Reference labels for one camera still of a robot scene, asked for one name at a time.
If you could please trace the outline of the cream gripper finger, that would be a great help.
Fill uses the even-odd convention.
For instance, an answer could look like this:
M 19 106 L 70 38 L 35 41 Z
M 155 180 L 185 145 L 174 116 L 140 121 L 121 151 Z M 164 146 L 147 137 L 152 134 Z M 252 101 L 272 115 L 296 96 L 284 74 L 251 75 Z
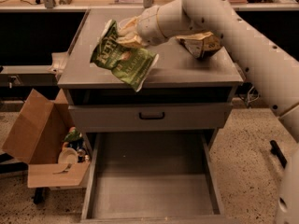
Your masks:
M 119 37 L 117 42 L 126 48 L 139 49 L 144 47 L 142 39 L 138 35 L 134 35 L 133 37 Z
M 138 22 L 138 17 L 132 17 L 135 19 L 135 25 L 132 27 L 126 27 L 123 29 L 119 28 L 119 35 L 120 36 L 128 36 L 128 35 L 136 35 L 137 34 L 137 22 Z

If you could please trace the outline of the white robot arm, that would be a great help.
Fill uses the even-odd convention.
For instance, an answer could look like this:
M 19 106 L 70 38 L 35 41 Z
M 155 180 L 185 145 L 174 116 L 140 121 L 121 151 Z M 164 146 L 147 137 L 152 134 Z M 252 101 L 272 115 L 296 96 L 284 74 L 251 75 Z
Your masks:
M 146 5 L 120 30 L 126 47 L 160 45 L 177 35 L 213 32 L 279 121 L 299 141 L 299 62 L 242 20 L 228 0 L 175 0 Z

